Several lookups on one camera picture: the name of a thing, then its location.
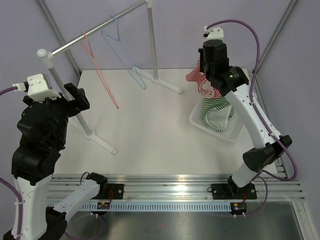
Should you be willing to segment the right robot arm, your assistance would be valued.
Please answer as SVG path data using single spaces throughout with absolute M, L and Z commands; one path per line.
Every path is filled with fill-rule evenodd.
M 253 82 L 240 67 L 229 64 L 227 45 L 222 40 L 206 40 L 199 53 L 200 71 L 230 102 L 253 144 L 253 148 L 242 155 L 243 164 L 226 184 L 228 195 L 240 199 L 252 180 L 279 159 L 293 141 L 289 135 L 283 135 L 273 127 L 250 91 Z

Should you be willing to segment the white plastic basket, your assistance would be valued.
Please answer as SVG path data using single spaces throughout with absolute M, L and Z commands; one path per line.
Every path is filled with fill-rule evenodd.
M 195 107 L 189 115 L 189 122 L 199 130 L 216 138 L 222 139 L 230 143 L 237 142 L 245 128 L 244 124 L 240 121 L 238 114 L 235 113 L 234 116 L 228 121 L 227 127 L 224 131 L 214 131 L 210 127 L 206 126 L 201 119 L 203 102 L 204 101 L 202 99 L 197 102 L 197 104 L 195 105 Z

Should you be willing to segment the left aluminium frame post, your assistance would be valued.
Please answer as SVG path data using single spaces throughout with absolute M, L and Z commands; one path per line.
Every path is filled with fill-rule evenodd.
M 52 12 L 50 11 L 47 3 L 45 0 L 35 0 L 34 1 L 37 5 L 37 7 L 39 8 L 42 16 L 44 17 L 47 25 L 49 26 L 52 34 L 54 35 L 56 41 L 58 42 L 58 44 L 60 46 L 64 45 L 65 42 L 65 38 L 63 37 L 59 26 L 52 14 Z M 81 73 L 82 71 L 80 70 L 77 62 L 75 61 L 74 56 L 72 55 L 72 53 L 70 52 L 70 50 L 66 50 L 64 52 L 65 57 L 67 58 L 67 61 L 69 62 L 69 64 L 71 65 L 71 68 L 73 69 L 74 73 L 77 76 L 77 79 L 79 80 L 81 77 Z

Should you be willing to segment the red striped tank top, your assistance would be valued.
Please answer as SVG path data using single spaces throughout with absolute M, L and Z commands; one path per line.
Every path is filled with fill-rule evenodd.
M 188 82 L 195 82 L 197 84 L 198 92 L 207 99 L 216 99 L 222 97 L 221 93 L 213 88 L 210 82 L 206 79 L 204 73 L 200 72 L 200 58 L 198 58 L 196 67 L 185 76 Z

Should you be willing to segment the aluminium mounting rail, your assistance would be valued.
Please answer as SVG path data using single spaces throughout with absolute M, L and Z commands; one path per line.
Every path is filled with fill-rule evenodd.
M 79 174 L 55 174 L 49 184 L 48 200 L 60 201 L 80 186 Z M 216 174 L 108 174 L 111 184 L 123 184 L 123 200 L 128 202 L 209 202 L 212 194 L 208 188 L 214 183 L 225 183 L 227 176 Z M 254 181 L 257 201 L 268 194 L 270 202 L 303 202 L 305 195 L 297 181 L 278 181 L 264 176 Z

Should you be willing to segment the pink wire hanger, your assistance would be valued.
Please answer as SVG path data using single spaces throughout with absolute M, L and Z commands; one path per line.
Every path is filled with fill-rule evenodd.
M 116 109 L 118 110 L 119 109 L 119 104 L 117 103 L 117 100 L 116 98 L 114 97 L 108 83 L 107 83 L 107 80 L 105 78 L 105 76 L 103 75 L 102 73 L 102 70 L 99 66 L 99 63 L 93 53 L 93 50 L 92 50 L 92 47 L 91 47 L 91 43 L 88 39 L 88 36 L 87 34 L 83 31 L 82 32 L 82 35 L 84 36 L 84 40 L 86 41 L 87 44 L 85 44 L 83 41 L 81 41 L 81 45 L 83 47 L 83 49 L 85 50 L 87 56 L 89 57 L 90 61 L 91 61 L 91 64 L 93 65 L 94 67 L 94 70 L 95 72 L 97 73 L 104 89 L 106 90 L 107 94 L 109 95 L 111 101 L 113 102 L 114 106 L 116 107 Z

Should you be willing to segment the green striped tank top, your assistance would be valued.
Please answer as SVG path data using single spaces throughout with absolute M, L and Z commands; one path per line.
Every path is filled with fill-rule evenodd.
M 223 132 L 234 114 L 235 110 L 233 106 L 225 97 L 203 99 L 202 123 L 215 132 Z

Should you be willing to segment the white metal clothes rack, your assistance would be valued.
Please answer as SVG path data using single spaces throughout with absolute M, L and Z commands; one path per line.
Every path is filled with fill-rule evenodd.
M 151 56 L 152 56 L 152 67 L 153 67 L 153 74 L 149 74 L 146 71 L 136 68 L 133 68 L 133 71 L 139 76 L 143 77 L 145 79 L 151 80 L 154 84 L 160 85 L 162 87 L 167 88 L 168 90 L 176 93 L 181 94 L 183 92 L 182 88 L 175 86 L 168 81 L 163 80 L 159 76 L 158 71 L 158 63 L 157 63 L 157 53 L 156 53 L 156 42 L 155 42 L 155 32 L 154 32 L 154 23 L 153 23 L 153 12 L 152 12 L 152 1 L 150 0 L 139 0 L 132 5 L 128 6 L 127 8 L 123 9 L 119 13 L 117 13 L 115 16 L 111 16 L 106 21 L 98 24 L 97 26 L 91 28 L 90 30 L 86 31 L 87 37 L 97 33 L 101 32 L 105 27 L 111 25 L 112 23 L 115 23 L 122 17 L 128 15 L 129 13 L 137 10 L 138 8 L 142 7 L 143 5 L 146 6 L 147 9 L 147 19 L 148 19 L 148 28 L 149 28 L 149 37 L 150 37 L 150 46 L 151 46 Z M 83 34 L 77 36 L 76 38 L 66 42 L 65 44 L 61 45 L 57 49 L 51 51 L 47 51 L 45 49 L 39 49 L 37 51 L 37 56 L 42 60 L 42 62 L 45 64 L 46 68 L 49 70 L 51 76 L 53 77 L 55 83 L 58 85 L 59 89 L 62 91 L 62 93 L 66 93 L 66 90 L 64 88 L 63 81 L 61 77 L 59 76 L 57 70 L 55 69 L 53 59 L 58 56 L 59 54 L 64 53 L 66 50 L 69 50 L 71 47 L 77 45 L 81 41 L 83 41 L 85 37 Z

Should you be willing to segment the aluminium frame post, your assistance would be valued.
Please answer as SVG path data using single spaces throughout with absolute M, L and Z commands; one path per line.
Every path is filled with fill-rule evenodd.
M 52 14 L 52 12 L 50 11 L 47 3 L 45 0 L 35 0 L 34 1 L 37 5 L 37 7 L 39 8 L 42 16 L 44 17 L 47 25 L 49 26 L 52 34 L 54 35 L 56 41 L 58 42 L 58 44 L 60 46 L 64 45 L 65 42 L 65 38 L 63 37 L 59 26 Z M 71 65 L 71 68 L 73 69 L 74 73 L 77 76 L 77 79 L 79 80 L 81 77 L 81 73 L 82 71 L 80 70 L 77 62 L 75 61 L 74 56 L 72 55 L 72 53 L 70 52 L 70 50 L 66 50 L 64 52 L 65 57 L 67 58 L 67 61 L 69 62 L 69 64 Z
M 287 5 L 287 7 L 285 8 L 279 22 L 276 25 L 271 37 L 268 40 L 267 45 L 265 46 L 265 48 L 260 56 L 258 65 L 254 68 L 256 73 L 258 73 L 259 70 L 262 69 L 263 64 L 267 60 L 271 51 L 273 50 L 275 44 L 277 43 L 277 40 L 281 36 L 283 30 L 285 29 L 288 21 L 290 20 L 292 14 L 294 13 L 299 2 L 300 2 L 299 0 L 290 0 L 289 1 L 289 3 Z

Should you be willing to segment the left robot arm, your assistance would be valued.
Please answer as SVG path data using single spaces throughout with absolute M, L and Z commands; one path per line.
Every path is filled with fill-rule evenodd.
M 69 118 L 90 108 L 82 88 L 72 83 L 64 87 L 72 100 L 51 89 L 46 89 L 40 100 L 31 95 L 23 98 L 26 108 L 17 123 L 21 139 L 11 162 L 14 184 L 8 185 L 16 196 L 15 221 L 4 234 L 5 240 L 58 240 L 87 201 L 108 194 L 108 179 L 92 172 L 64 200 L 47 206 L 48 188 L 65 148 Z

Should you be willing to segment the right aluminium frame post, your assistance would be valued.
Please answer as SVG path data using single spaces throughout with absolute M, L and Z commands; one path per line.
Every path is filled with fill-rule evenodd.
M 256 73 L 258 73 L 259 70 L 262 69 L 263 64 L 267 60 L 271 51 L 273 50 L 275 44 L 277 43 L 277 40 L 281 36 L 283 30 L 285 29 L 288 21 L 290 20 L 292 14 L 294 13 L 299 2 L 300 2 L 299 0 L 290 0 L 289 1 L 289 3 L 287 5 L 287 7 L 285 8 L 279 22 L 276 25 L 271 37 L 268 40 L 267 45 L 265 46 L 265 48 L 260 56 L 258 65 L 254 68 Z

